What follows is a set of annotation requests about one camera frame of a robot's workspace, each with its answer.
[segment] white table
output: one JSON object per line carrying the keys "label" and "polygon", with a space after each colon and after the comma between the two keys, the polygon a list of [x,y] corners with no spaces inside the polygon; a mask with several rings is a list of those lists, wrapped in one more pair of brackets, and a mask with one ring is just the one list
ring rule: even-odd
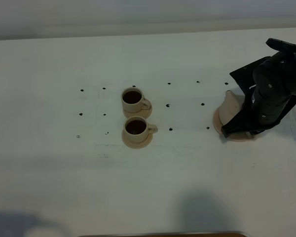
{"label": "white table", "polygon": [[[296,28],[0,41],[0,228],[33,214],[70,237],[296,236],[296,107],[254,142],[212,125],[240,91],[229,73],[275,53],[268,38],[296,43]],[[159,128],[140,150],[121,140],[132,85]]]}

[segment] dark liquid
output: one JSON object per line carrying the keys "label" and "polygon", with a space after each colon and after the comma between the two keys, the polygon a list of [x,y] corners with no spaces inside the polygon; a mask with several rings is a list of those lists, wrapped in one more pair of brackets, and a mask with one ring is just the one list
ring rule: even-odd
{"label": "dark liquid", "polygon": [[146,129],[146,123],[140,120],[131,121],[126,125],[126,131],[130,134],[141,134]]}
{"label": "dark liquid", "polygon": [[128,104],[135,104],[142,98],[141,93],[137,91],[129,91],[123,95],[123,100]]}

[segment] cup handle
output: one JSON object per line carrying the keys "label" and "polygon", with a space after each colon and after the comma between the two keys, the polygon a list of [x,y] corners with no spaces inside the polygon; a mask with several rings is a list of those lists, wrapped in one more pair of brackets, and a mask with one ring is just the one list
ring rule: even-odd
{"label": "cup handle", "polygon": [[156,133],[157,131],[158,131],[158,128],[156,125],[149,124],[149,126],[148,126],[148,133],[149,134]]}
{"label": "cup handle", "polygon": [[143,100],[143,104],[144,104],[144,106],[143,106],[143,110],[150,110],[150,108],[151,108],[151,103],[150,103],[148,100],[144,99],[144,100]]}

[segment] cup rim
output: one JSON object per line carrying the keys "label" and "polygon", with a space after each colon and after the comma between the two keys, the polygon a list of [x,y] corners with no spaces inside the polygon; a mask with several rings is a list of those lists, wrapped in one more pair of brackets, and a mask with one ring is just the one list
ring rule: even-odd
{"label": "cup rim", "polygon": [[[146,128],[144,129],[144,131],[142,131],[142,132],[139,133],[139,134],[131,134],[131,133],[129,133],[129,132],[126,130],[126,123],[129,121],[129,119],[133,119],[133,118],[141,118],[142,120],[144,120],[144,122],[145,122],[145,124],[146,124]],[[148,122],[147,122],[147,120],[146,120],[144,117],[141,117],[141,116],[131,116],[131,117],[129,117],[129,118],[125,121],[125,123],[124,123],[124,132],[127,132],[129,135],[132,135],[132,136],[139,136],[139,135],[142,135],[144,132],[146,132],[146,130],[148,130]]]}
{"label": "cup rim", "polygon": [[[140,100],[139,100],[138,102],[136,102],[135,104],[129,104],[129,103],[125,102],[124,99],[123,99],[123,95],[124,95],[125,91],[127,91],[127,90],[129,90],[129,89],[136,89],[135,91],[138,90],[138,91],[140,92],[141,96],[142,96],[142,97],[140,98]],[[142,90],[140,90],[140,89],[137,88],[137,87],[128,87],[128,88],[126,88],[125,90],[123,90],[122,95],[121,95],[121,98],[122,98],[123,103],[125,103],[125,104],[127,104],[127,105],[137,105],[137,104],[141,103],[141,102],[144,100],[144,94],[143,94]]]}

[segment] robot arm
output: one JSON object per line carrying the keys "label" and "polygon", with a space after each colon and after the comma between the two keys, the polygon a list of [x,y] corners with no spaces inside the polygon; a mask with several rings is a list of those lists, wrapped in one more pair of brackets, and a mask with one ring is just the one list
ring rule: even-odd
{"label": "robot arm", "polygon": [[230,75],[245,94],[242,110],[222,127],[225,137],[237,132],[259,134],[278,125],[296,105],[296,44],[269,39],[279,52]]}

